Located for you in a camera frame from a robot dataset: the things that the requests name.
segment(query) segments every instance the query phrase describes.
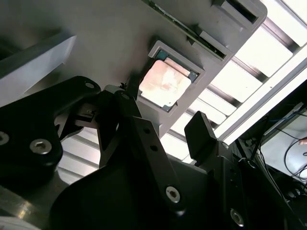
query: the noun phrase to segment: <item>white panel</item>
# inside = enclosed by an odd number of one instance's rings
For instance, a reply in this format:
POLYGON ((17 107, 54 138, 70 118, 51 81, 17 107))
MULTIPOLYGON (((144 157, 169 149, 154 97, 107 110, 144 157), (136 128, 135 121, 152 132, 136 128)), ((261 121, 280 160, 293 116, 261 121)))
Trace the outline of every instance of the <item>white panel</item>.
POLYGON ((96 144, 99 144, 97 130, 93 128, 84 128, 80 133, 79 136, 88 139, 96 144))
POLYGON ((236 57, 272 76, 292 53, 263 28, 259 28, 237 52, 236 57))
POLYGON ((244 102, 260 86, 261 82, 230 61, 211 82, 216 88, 244 102))
POLYGON ((61 169, 59 169, 58 172, 59 172, 59 176, 60 176, 61 180, 68 183, 68 184, 75 183, 76 181, 79 180, 78 177, 67 174, 67 173, 63 172, 61 169))
POLYGON ((209 120, 212 120, 218 125, 226 120, 226 116, 224 114, 214 109, 212 106, 208 105, 207 103, 201 101, 200 99, 196 99, 189 107, 189 109, 194 113, 196 113, 197 111, 203 112, 204 114, 206 114, 209 120))
POLYGON ((188 145, 168 133, 161 138, 161 143, 166 153, 180 160, 185 159, 189 155, 188 145))
POLYGON ((100 160, 100 151, 85 145, 77 140, 68 138, 62 142, 63 149, 73 155, 82 157, 88 161, 91 161, 95 164, 99 164, 100 160))
POLYGON ((306 0, 283 0, 304 22, 307 23, 306 0))
POLYGON ((268 17, 299 46, 307 42, 307 29, 275 0, 262 0, 268 9, 268 17))
POLYGON ((188 122, 192 119, 189 114, 184 113, 181 117, 174 123, 171 127, 171 130, 180 133, 181 135, 185 136, 184 128, 188 124, 188 122))
POLYGON ((205 89, 199 95, 199 98, 227 116, 231 115, 236 110, 233 105, 220 98, 215 93, 209 91, 208 89, 205 89))
POLYGON ((69 158, 65 155, 60 160, 59 167, 67 169, 67 170, 69 170, 73 173, 77 173, 81 176, 87 176, 88 174, 97 170, 97 168, 94 168, 94 167, 89 166, 87 164, 76 161, 76 160, 69 158))

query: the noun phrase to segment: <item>black bracket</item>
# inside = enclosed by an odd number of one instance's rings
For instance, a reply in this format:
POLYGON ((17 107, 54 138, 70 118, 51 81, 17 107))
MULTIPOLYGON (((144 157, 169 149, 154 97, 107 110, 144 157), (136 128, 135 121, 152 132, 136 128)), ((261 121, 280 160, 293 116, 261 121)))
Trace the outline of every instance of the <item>black bracket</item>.
MULTIPOLYGON (((109 122, 114 125, 118 124, 118 132, 114 134, 113 139, 104 150, 108 155, 107 160, 112 160, 112 153, 116 151, 116 147, 121 144, 123 139, 126 139, 125 142, 129 144, 127 147, 133 154, 131 157, 138 161, 138 164, 142 165, 141 168, 145 170, 144 172, 140 170, 138 173, 147 175, 146 178, 157 190, 157 193, 154 194, 159 194, 161 201, 170 212, 182 215, 185 210, 184 195, 181 194, 180 202, 176 203, 167 196, 167 187, 174 187, 179 192, 180 185, 152 123, 142 118, 135 99, 125 91, 116 92, 110 103, 113 109, 108 109, 112 114, 109 117, 109 122)), ((100 135, 105 132, 105 130, 99 130, 100 135)))
POLYGON ((213 213, 221 213, 225 226, 248 229, 241 173, 233 162, 232 152, 217 140, 208 118, 202 112, 198 111, 193 116, 185 127, 185 134, 190 156, 197 161, 195 165, 212 177, 210 192, 214 200, 213 213), (241 218, 242 226, 234 218, 241 218))
POLYGON ((1 184, 52 176, 63 154, 59 137, 68 119, 63 114, 99 92, 95 82, 78 76, 0 108, 0 131, 6 138, 0 145, 1 184))

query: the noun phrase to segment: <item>wire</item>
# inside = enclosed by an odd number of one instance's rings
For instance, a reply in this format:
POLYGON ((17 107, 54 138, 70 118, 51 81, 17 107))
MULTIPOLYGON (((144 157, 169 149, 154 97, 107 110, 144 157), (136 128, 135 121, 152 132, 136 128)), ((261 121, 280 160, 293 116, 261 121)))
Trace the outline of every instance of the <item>wire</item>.
POLYGON ((278 130, 278 131, 280 131, 280 132, 282 132, 282 133, 285 133, 286 135, 288 135, 288 136, 290 136, 290 137, 292 137, 292 138, 294 138, 294 139, 296 139, 296 140, 301 140, 300 138, 296 138, 296 137, 292 136, 291 134, 288 134, 287 132, 285 132, 285 131, 283 131, 283 130, 281 130, 281 129, 279 129, 279 128, 275 128, 275 129, 278 130))
POLYGON ((283 120, 288 120, 291 119, 293 117, 295 117, 296 113, 292 113, 290 116, 288 117, 284 117, 284 118, 280 118, 280 119, 274 119, 274 120, 270 120, 270 122, 276 122, 276 121, 283 121, 283 120))
POLYGON ((262 138, 263 138, 263 136, 264 136, 264 134, 265 134, 266 127, 267 127, 267 124, 268 124, 268 121, 269 121, 269 117, 267 116, 267 117, 266 117, 266 121, 265 121, 265 123, 264 123, 264 125, 263 125, 263 131, 261 132, 261 135, 259 136, 259 139, 258 139, 258 141, 257 141, 256 144, 255 144, 255 148, 254 148, 254 150, 253 150, 253 152, 252 152, 252 154, 251 154, 251 156, 250 156, 250 160, 251 160, 251 161, 255 158, 257 149, 260 149, 261 141, 262 141, 262 138))
POLYGON ((288 167, 288 165, 287 165, 287 161, 286 161, 286 160, 287 160, 287 154, 288 154, 289 150, 290 150, 296 143, 298 143, 300 140, 304 140, 304 139, 306 139, 306 138, 307 138, 307 137, 296 140, 295 142, 293 142, 293 143, 287 148, 287 150, 286 150, 286 152, 284 153, 284 156, 283 156, 283 163, 284 163, 286 169, 288 170, 288 172, 291 173, 292 177, 296 176, 298 179, 307 182, 307 178, 301 177, 301 176, 300 176, 301 173, 302 173, 305 169, 307 169, 307 164, 305 164, 305 165, 304 165, 301 169, 299 169, 297 172, 292 172, 292 171, 289 169, 289 167, 288 167))
POLYGON ((302 110, 303 110, 303 106, 301 106, 296 112, 293 112, 293 113, 292 113, 290 116, 288 116, 288 117, 270 120, 270 122, 277 122, 277 121, 288 120, 288 119, 291 119, 291 118, 295 117, 295 115, 307 116, 307 115, 304 115, 304 114, 300 114, 300 112, 301 112, 302 110))
POLYGON ((265 162, 265 159, 264 159, 264 156, 263 156, 263 153, 261 152, 261 145, 259 146, 259 152, 260 152, 260 157, 263 161, 263 164, 264 164, 264 168, 265 170, 267 171, 267 174, 268 176, 270 177, 270 179, 272 180, 272 182, 275 184, 276 188, 277 188, 277 191, 279 192, 280 196, 283 197, 283 193, 281 192, 280 188, 278 187, 278 185, 276 184, 275 180, 273 179, 272 175, 270 174, 270 171, 267 167, 267 163, 265 162))
POLYGON ((300 116, 307 116, 307 115, 305 115, 305 114, 298 114, 298 115, 300 115, 300 116))
POLYGON ((306 188, 307 188, 307 182, 305 183, 305 186, 303 187, 303 191, 306 194, 306 188))

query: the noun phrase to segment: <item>bolt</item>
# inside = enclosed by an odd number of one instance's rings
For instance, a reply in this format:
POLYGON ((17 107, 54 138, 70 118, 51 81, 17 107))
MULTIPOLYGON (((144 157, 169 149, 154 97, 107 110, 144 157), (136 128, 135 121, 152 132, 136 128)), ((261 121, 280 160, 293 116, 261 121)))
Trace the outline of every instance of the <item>bolt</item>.
POLYGON ((168 186, 166 188, 166 195, 173 203, 178 203, 180 201, 180 194, 176 188, 173 186, 168 186))
POLYGON ((32 141, 30 144, 30 150, 33 153, 41 155, 49 153, 51 149, 52 149, 51 143, 45 139, 36 139, 32 141))
POLYGON ((235 211, 234 209, 230 210, 230 216, 231 219, 239 226, 239 227, 244 227, 244 220, 241 217, 241 215, 235 211))
POLYGON ((7 135, 5 132, 0 131, 0 145, 5 145, 10 140, 9 135, 7 135))
POLYGON ((85 86, 91 89, 95 88, 95 86, 91 83, 86 83, 85 86))
POLYGON ((226 143, 222 142, 222 145, 223 145, 226 149, 229 149, 229 146, 228 146, 226 143))
POLYGON ((125 98, 126 100, 129 100, 130 99, 130 97, 129 96, 127 96, 126 94, 124 94, 124 93, 122 93, 121 94, 121 96, 123 97, 123 98, 125 98))

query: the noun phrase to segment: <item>metal plate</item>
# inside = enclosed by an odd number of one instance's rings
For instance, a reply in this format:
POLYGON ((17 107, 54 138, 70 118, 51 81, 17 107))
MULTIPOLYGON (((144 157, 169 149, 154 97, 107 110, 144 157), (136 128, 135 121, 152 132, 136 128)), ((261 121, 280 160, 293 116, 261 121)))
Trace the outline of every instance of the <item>metal plate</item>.
MULTIPOLYGON (((245 1, 266 12, 260 1, 245 1)), ((238 51, 261 22, 253 24, 252 29, 245 29, 221 9, 212 6, 211 0, 155 2, 184 25, 191 27, 199 24, 232 54, 238 51)), ((188 60, 205 69, 205 77, 184 93, 178 109, 171 116, 150 109, 145 104, 140 105, 143 116, 160 126, 160 136, 169 130, 223 67, 212 59, 211 54, 193 48, 186 34, 141 0, 13 0, 8 2, 8 10, 10 16, 0 23, 0 36, 21 48, 37 43, 59 28, 77 35, 76 44, 58 81, 84 75, 102 88, 107 84, 120 85, 132 73, 141 73, 148 62, 147 55, 154 37, 161 38, 188 60)), ((48 86, 49 80, 46 79, 41 88, 48 86)))

